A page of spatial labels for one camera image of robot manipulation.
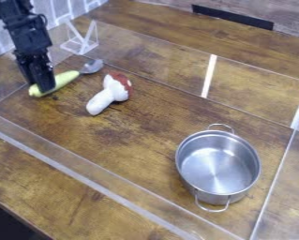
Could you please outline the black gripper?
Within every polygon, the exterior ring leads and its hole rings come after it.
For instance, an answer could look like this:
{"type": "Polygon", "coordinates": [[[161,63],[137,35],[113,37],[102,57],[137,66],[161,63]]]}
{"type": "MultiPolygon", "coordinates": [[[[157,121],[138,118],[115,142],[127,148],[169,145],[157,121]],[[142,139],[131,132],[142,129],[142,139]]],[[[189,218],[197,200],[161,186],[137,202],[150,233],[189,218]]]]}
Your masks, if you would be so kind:
{"type": "Polygon", "coordinates": [[[7,14],[3,18],[5,28],[10,31],[14,42],[18,66],[29,81],[37,84],[42,93],[55,87],[53,63],[47,52],[53,45],[45,14],[7,14]]]}

